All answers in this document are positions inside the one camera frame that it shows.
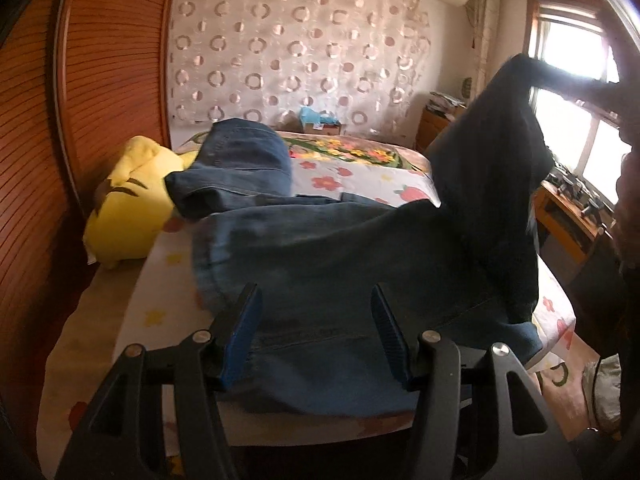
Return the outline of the person right hand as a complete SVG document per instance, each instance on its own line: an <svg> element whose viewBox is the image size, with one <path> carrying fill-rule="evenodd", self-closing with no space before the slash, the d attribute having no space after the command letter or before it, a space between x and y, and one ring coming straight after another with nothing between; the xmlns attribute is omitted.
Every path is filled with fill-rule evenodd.
<svg viewBox="0 0 640 480"><path fill-rule="evenodd" d="M620 138L631 146L616 181L618 202L614 209L612 237L617 255L631 268L639 266L639 135L620 127Z"/></svg>

